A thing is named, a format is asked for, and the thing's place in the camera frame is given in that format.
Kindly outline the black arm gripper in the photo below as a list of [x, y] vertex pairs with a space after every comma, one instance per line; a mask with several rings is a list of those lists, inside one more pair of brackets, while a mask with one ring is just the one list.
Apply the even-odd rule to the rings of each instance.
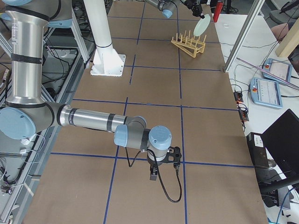
[[156, 181], [157, 180], [157, 176], [158, 176], [158, 171], [157, 168], [162, 164], [161, 162], [158, 162], [157, 164], [150, 159], [149, 157], [147, 157], [147, 161], [150, 164], [150, 180], [151, 181]]

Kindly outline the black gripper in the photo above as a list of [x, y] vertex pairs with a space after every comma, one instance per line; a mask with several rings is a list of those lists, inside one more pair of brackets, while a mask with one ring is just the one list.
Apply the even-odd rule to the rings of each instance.
[[201, 4], [193, 4], [191, 11], [192, 11], [193, 16], [200, 17], [202, 19], [205, 18], [205, 16], [203, 15], [203, 10], [202, 10]]

